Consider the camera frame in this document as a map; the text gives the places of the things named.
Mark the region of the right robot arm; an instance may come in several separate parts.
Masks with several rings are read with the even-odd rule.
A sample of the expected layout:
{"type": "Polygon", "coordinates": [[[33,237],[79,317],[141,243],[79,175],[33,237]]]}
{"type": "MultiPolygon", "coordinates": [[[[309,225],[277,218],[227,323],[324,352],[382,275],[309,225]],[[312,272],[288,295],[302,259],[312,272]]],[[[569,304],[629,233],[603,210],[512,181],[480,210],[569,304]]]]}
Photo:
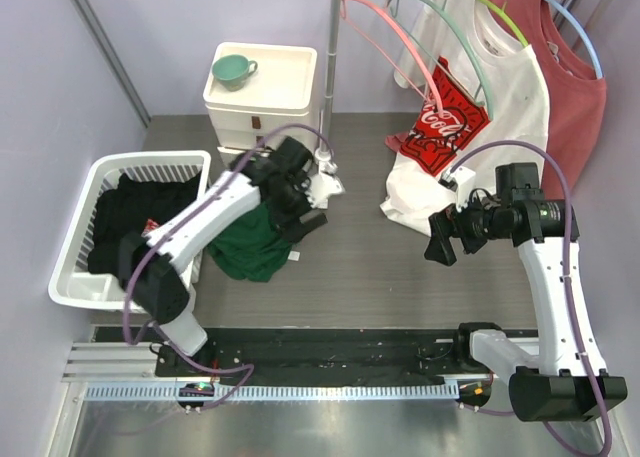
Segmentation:
{"type": "Polygon", "coordinates": [[[538,352],[531,355],[494,323],[462,323],[453,337],[457,368],[485,367],[503,380],[515,415],[524,422],[588,422],[623,402],[626,381],[612,376],[595,342],[581,288],[576,219],[562,200],[545,197],[533,163],[495,170],[496,193],[477,196],[473,171],[447,171],[440,185],[455,200],[429,218],[424,256],[452,266],[458,239],[466,254],[492,240],[513,243],[531,288],[538,352]]]}

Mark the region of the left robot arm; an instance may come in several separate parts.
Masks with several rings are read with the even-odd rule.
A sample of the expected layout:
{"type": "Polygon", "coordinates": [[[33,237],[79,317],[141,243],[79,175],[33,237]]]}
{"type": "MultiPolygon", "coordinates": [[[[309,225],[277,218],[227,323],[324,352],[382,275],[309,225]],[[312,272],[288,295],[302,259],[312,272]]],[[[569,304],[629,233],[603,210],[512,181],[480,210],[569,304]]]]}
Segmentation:
{"type": "Polygon", "coordinates": [[[190,375],[205,374],[213,352],[189,307],[190,291],[182,278],[186,267],[233,222],[260,205],[266,205],[268,222],[291,243],[324,225],[324,205],[344,187],[329,163],[308,174],[312,159],[291,137],[266,156],[246,152],[167,223],[121,240],[117,278],[126,300],[141,307],[180,349],[178,363],[190,375]]]}

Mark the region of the green t-shirt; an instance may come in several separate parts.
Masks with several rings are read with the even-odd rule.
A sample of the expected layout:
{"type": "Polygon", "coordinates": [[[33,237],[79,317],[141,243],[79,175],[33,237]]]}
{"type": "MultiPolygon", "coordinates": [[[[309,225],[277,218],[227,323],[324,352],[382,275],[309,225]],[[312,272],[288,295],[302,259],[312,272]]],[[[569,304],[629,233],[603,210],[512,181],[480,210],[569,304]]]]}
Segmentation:
{"type": "Polygon", "coordinates": [[[282,238],[265,203],[243,214],[207,246],[216,265],[234,280],[266,283],[289,260],[293,244],[282,238]]]}

